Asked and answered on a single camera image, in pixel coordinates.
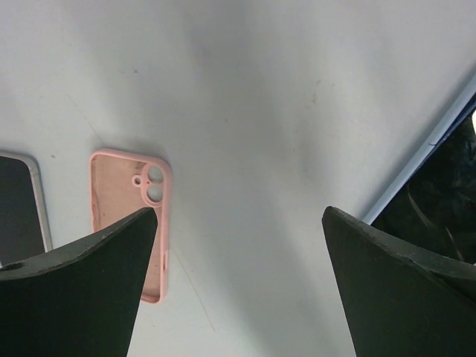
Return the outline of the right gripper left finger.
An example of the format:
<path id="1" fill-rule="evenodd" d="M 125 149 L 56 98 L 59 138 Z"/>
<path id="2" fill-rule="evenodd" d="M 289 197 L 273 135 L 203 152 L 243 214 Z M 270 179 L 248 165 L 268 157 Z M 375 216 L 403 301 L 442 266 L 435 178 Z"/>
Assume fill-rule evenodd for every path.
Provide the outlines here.
<path id="1" fill-rule="evenodd" d="M 158 226 L 151 208 L 1 269 L 2 356 L 126 356 Z"/>

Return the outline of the black smartphone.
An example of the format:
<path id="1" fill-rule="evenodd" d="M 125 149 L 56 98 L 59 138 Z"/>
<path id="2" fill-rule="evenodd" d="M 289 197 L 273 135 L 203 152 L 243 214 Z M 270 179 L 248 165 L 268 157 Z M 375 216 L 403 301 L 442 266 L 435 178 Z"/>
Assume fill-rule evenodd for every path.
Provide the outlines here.
<path id="1" fill-rule="evenodd" d="M 26 155 L 1 153 L 1 266 L 52 249 L 39 167 Z"/>

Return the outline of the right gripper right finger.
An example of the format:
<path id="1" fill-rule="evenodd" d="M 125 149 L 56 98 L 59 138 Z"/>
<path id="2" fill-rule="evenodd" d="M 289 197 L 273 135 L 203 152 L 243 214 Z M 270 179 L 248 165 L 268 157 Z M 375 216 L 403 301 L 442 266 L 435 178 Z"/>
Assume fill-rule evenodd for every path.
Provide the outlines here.
<path id="1" fill-rule="evenodd" d="M 334 207 L 322 225 L 357 356 L 474 356 L 475 267 Z"/>

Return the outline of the pink phone case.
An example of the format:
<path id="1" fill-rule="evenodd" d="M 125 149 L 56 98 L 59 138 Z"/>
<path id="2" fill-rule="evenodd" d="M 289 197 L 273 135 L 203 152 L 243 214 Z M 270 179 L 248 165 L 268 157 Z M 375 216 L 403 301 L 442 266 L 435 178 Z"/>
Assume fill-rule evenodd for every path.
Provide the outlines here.
<path id="1" fill-rule="evenodd" d="M 162 301 L 167 292 L 172 183 L 172 170 L 160 158 L 101 149 L 89 160 L 94 232 L 141 208 L 155 211 L 158 225 L 141 295 L 147 303 Z"/>

